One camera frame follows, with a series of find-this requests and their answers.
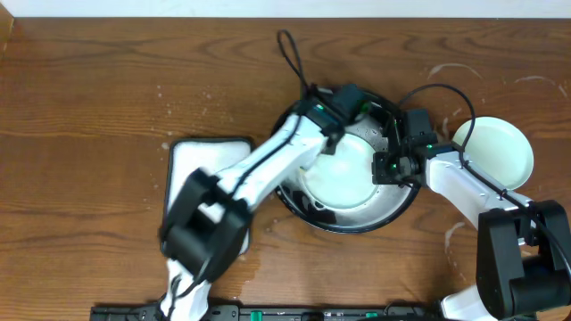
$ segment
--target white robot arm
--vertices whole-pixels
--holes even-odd
[[[500,187],[501,184],[489,177],[476,164],[472,163],[472,169],[485,177],[489,182]],[[426,184],[434,192],[441,194],[478,229],[478,218],[481,213],[491,209],[516,210],[517,206],[500,197],[490,187],[471,175],[460,165],[458,152],[446,152],[438,154],[426,161]],[[531,200],[508,191],[512,197],[523,204]],[[472,285],[462,292],[450,295],[441,302],[443,316],[452,320],[494,321],[485,308],[476,285]]]
[[[299,127],[295,131],[289,144],[279,149],[267,158],[245,181],[239,186],[234,194],[235,200],[245,200],[249,211],[254,211],[268,194],[270,194],[292,171],[308,169],[311,163],[317,159],[323,151],[327,138],[321,133],[321,128],[305,116],[291,115],[284,126],[276,132],[267,142],[256,149],[248,158],[236,165],[223,169],[216,173],[220,178],[218,187],[226,193],[232,193],[238,180],[253,164],[270,154],[277,146],[281,145],[292,133],[297,121]],[[208,206],[202,203],[199,210],[215,224],[220,222],[224,214],[224,207],[219,203]],[[248,237],[244,239],[240,253],[248,248]],[[194,276],[186,270],[178,261],[169,259],[169,284],[175,277],[180,279],[177,293],[169,287],[165,300],[161,303],[161,309],[165,316],[169,314],[172,296],[181,294],[194,281]],[[191,320],[197,321],[208,309],[206,298],[211,284],[204,280],[198,284],[187,296],[175,301],[175,309],[170,319],[172,321]]]

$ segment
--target white plate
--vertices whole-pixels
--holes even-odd
[[[470,128],[464,123],[452,140],[462,144]],[[524,134],[505,120],[478,117],[466,146],[470,159],[508,189],[523,185],[534,170],[534,152]]]
[[[302,174],[302,182],[313,197],[326,206],[350,209],[375,194],[371,163],[375,150],[364,139],[346,134],[335,155],[320,154]]]

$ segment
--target table surface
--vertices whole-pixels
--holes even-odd
[[[299,90],[277,49],[281,28],[319,84],[354,82],[392,100],[431,82],[458,86],[478,115],[511,122],[531,142],[534,173],[518,191],[571,209],[568,21],[19,19],[0,67],[3,320],[86,320],[96,303],[164,293],[164,147],[180,137],[269,137]],[[469,118],[442,90],[413,107],[429,109],[443,136]],[[435,300],[475,280],[476,230],[428,191],[364,235],[319,231],[269,197],[252,238],[212,297],[382,306]]]

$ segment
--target white bowl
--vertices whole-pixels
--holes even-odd
[[[464,123],[452,141],[462,144],[470,121]],[[466,153],[480,169],[513,190],[523,185],[534,170],[534,152],[524,134],[505,120],[478,117]]]

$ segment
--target green led light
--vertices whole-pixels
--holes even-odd
[[[360,107],[360,113],[366,113],[368,111],[368,108],[370,107],[370,105],[371,104],[369,102],[362,104]]]
[[[250,321],[261,321],[261,319],[261,311],[252,311],[252,314],[250,315]]]

